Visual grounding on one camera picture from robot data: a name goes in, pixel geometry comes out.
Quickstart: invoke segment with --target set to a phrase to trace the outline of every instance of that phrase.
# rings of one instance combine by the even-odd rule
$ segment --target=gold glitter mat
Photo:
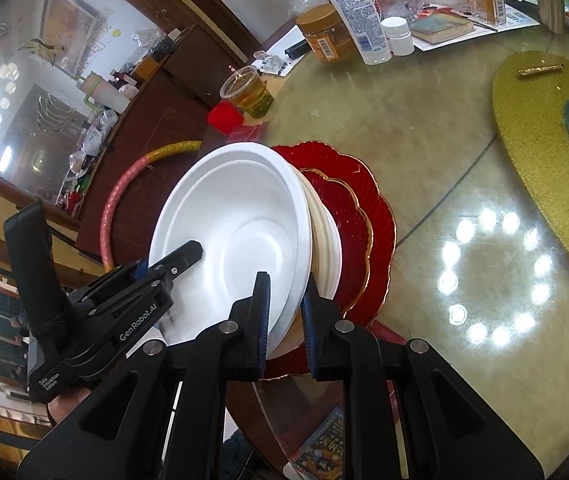
[[[564,70],[520,77],[518,70],[563,64]],[[506,59],[493,81],[498,131],[527,190],[569,252],[569,60],[548,52]]]

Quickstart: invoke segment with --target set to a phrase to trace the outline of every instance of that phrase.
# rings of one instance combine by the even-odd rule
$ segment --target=book
[[[341,480],[345,455],[345,416],[337,406],[292,458],[305,480]]]
[[[428,43],[453,40],[473,31],[473,23],[462,16],[436,12],[409,23],[411,35]]]

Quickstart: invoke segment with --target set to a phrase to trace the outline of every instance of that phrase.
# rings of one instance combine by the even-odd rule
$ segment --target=human hand
[[[66,389],[47,404],[53,420],[60,423],[60,421],[69,415],[90,393],[91,390],[82,386]]]

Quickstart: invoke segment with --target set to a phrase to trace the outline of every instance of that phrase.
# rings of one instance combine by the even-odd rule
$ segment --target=orange label
[[[317,56],[324,57],[325,59],[336,59],[338,57],[336,48],[333,46],[333,43],[331,43],[331,38],[328,37],[327,34],[323,34],[318,38],[308,38],[307,41]]]

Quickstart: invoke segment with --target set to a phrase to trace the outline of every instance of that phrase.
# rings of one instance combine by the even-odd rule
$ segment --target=glass table
[[[369,166],[398,230],[377,320],[429,341],[549,476],[569,454],[569,255],[520,181],[491,107],[498,66],[526,50],[569,59],[569,30],[514,30],[381,66],[307,56],[265,118],[265,142],[321,140]],[[461,249],[454,263],[450,242]],[[441,279],[448,266],[453,292]],[[288,457],[342,396],[340,383],[310,376],[255,388]]]

